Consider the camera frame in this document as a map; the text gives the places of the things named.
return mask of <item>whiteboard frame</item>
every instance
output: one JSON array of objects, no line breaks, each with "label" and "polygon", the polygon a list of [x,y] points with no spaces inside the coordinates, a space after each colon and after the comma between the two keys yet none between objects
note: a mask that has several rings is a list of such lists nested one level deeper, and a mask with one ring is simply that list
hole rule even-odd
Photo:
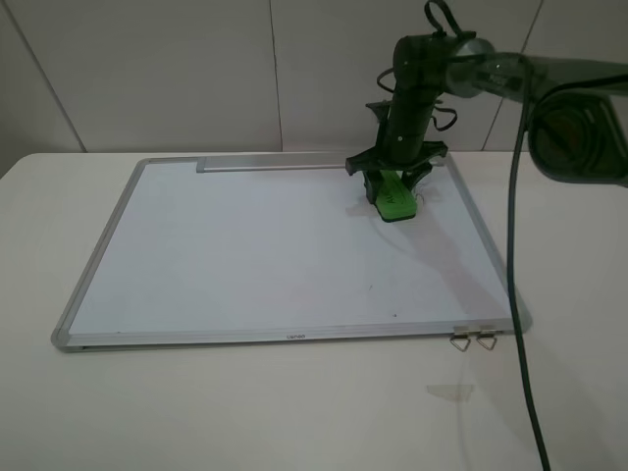
[{"label": "whiteboard frame", "polygon": [[[390,325],[330,326],[311,328],[288,328],[273,330],[238,330],[216,332],[179,332],[179,333],[133,333],[133,334],[94,334],[71,335],[70,327],[74,322],[80,305],[89,289],[91,281],[105,254],[133,191],[148,165],[196,162],[197,173],[216,172],[258,172],[265,170],[312,170],[344,168],[345,153],[334,152],[296,152],[296,153],[251,153],[224,154],[207,157],[165,157],[141,160],[135,166],[129,182],[114,208],[105,229],[85,266],[63,315],[55,327],[51,341],[63,351],[82,351],[86,349],[130,349],[143,347],[192,346],[205,344],[307,341],[307,340],[342,340],[356,338],[408,337],[408,336],[451,336],[460,333],[493,331],[511,333],[510,316],[499,319],[462,321],[442,321],[425,323],[402,323]],[[480,236],[487,254],[493,264],[504,291],[507,292],[505,267],[497,251],[488,228],[476,207],[468,188],[464,184],[453,159],[447,155],[444,159],[451,178],[464,201],[475,229]],[[524,330],[530,328],[532,319],[517,294],[518,305]]]}]

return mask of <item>green object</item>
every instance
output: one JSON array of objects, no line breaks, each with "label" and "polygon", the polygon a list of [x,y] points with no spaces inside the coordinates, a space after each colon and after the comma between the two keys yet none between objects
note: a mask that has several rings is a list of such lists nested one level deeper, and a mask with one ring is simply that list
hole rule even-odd
[{"label": "green object", "polygon": [[382,183],[379,188],[375,207],[387,223],[412,219],[416,216],[417,203],[412,192],[405,187],[395,171],[381,172]]}]

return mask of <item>table surface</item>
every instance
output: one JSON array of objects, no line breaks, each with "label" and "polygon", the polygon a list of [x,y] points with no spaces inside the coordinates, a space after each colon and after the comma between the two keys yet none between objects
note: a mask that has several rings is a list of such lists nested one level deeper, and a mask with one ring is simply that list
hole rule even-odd
[{"label": "table surface", "polygon": [[[0,180],[0,469],[540,469],[512,337],[56,350],[132,169],[157,156],[36,154]],[[510,154],[453,156],[503,254]],[[518,195],[552,464],[627,469],[628,191],[551,182],[525,156]]]}]

